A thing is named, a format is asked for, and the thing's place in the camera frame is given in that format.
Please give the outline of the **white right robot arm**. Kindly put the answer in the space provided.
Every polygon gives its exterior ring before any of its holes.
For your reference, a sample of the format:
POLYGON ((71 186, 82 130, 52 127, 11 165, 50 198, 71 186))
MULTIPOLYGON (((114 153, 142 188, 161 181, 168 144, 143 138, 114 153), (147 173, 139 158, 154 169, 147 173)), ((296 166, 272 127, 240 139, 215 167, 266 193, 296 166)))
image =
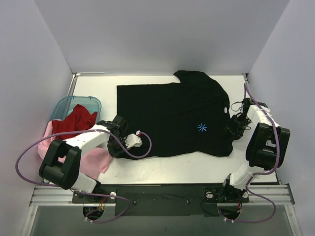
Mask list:
POLYGON ((250 123, 254 131, 245 152, 245 162, 227 176, 220 188, 220 197, 225 201, 244 193, 252 180, 272 174, 284 161, 290 130, 279 126, 262 103, 243 103, 241 111, 226 127, 228 137, 233 141, 240 139, 250 123))

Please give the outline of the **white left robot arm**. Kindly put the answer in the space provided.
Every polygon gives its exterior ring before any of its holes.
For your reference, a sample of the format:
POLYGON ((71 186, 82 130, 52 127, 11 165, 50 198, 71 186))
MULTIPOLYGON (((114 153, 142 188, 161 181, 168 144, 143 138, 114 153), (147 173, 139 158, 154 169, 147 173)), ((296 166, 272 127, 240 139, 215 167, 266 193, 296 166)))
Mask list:
POLYGON ((99 121, 90 130, 73 138, 54 139, 39 168, 39 176, 61 187, 84 192, 91 203, 101 198, 99 173, 112 158, 124 152, 127 121, 115 116, 113 121, 99 121))

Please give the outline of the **black t shirt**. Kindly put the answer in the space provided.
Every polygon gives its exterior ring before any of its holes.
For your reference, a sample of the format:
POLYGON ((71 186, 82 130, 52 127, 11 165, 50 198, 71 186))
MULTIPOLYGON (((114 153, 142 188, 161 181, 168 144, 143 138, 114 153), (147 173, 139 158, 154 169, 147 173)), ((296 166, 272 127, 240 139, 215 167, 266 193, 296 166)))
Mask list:
POLYGON ((117 86, 117 113, 127 120, 128 133, 147 134, 124 158, 232 153, 226 91, 203 72, 180 70, 175 76, 178 83, 117 86))

